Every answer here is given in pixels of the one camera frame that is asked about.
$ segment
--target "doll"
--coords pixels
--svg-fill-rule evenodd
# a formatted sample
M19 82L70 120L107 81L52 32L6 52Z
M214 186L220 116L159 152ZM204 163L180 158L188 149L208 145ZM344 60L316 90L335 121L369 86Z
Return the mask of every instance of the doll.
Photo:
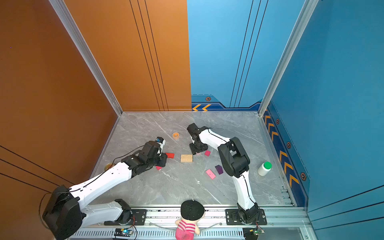
M196 225L205 216L205 209L201 203L194 200L187 200L181 204L181 219L176 220L176 239L193 240L194 233L200 234Z

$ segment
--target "white bottle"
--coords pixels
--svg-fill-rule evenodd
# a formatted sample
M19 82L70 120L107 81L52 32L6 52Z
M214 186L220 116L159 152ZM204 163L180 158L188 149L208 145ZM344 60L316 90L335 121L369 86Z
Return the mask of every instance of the white bottle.
M270 162L263 163L259 169L257 170L257 173L260 176L265 176L272 168L272 164Z

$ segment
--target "gray marble table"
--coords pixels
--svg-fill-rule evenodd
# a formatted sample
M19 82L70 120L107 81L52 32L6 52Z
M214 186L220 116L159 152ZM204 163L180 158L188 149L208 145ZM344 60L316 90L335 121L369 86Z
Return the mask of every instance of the gray marble table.
M125 112L121 116L106 151L98 164L96 174L104 171L107 163L157 136L166 140L164 152L175 154L168 159L161 170L153 168L108 190L92 204L101 204L124 199L129 205L171 205L181 204L187 199L196 199L202 204L225 204L236 206L237 194L233 180L225 172L219 175L215 169L221 165L217 150L208 148L211 154L194 155L192 163L181 163L181 154L191 154L190 135L186 128L191 123L198 127L207 126L225 137L238 137L250 157L250 183L253 195L259 205L283 205L280 192L281 179L277 167L264 177L257 169L269 156L263 142L256 116L253 112ZM174 140L172 133L179 132ZM206 174L211 169L216 178Z

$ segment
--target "blue wall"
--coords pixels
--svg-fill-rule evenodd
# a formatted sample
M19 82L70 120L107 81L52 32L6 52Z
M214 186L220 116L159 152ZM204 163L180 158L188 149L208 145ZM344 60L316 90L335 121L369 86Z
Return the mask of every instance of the blue wall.
M384 184L383 13L381 0L320 0L272 98L309 174L320 240L383 223L348 224L384 216L384 187L361 194Z
M188 0L192 94L213 95L225 107L260 101L303 3Z

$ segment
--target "chevron marking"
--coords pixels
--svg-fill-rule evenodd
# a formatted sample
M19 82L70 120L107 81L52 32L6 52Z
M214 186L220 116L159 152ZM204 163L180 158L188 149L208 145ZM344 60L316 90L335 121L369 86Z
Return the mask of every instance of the chevron marking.
M273 142L273 136L274 135L279 136L279 134L277 134L277 132L272 131L272 142Z
M271 132L271 126L274 127L273 123L268 123L268 132Z
M289 175L289 186L292 187L292 180L294 180L295 182L297 182L297 184L300 184L299 183L299 180L297 180L297 178L295 178L294 176L292 176L291 174Z
M207 106L203 107L203 110L204 110L204 111L208 111L208 110L207 110L207 107L209 107L209 106L211 106L211 104L208 104Z
M271 118L271 116L265 116L265 125L266 125L266 119Z
M282 155L284 155L284 156L288 157L288 156L287 156L287 154L286 154L285 152L283 152L283 151L280 151L280 162L281 162L281 156L282 156Z
M195 110L196 112L198 111L196 108L200 107L201 104L198 104L196 105L194 108L192 108L193 110Z
M290 169L293 170L293 167L291 164L287 163L287 162L284 162L284 172L285 174L287 174L287 167L289 167Z

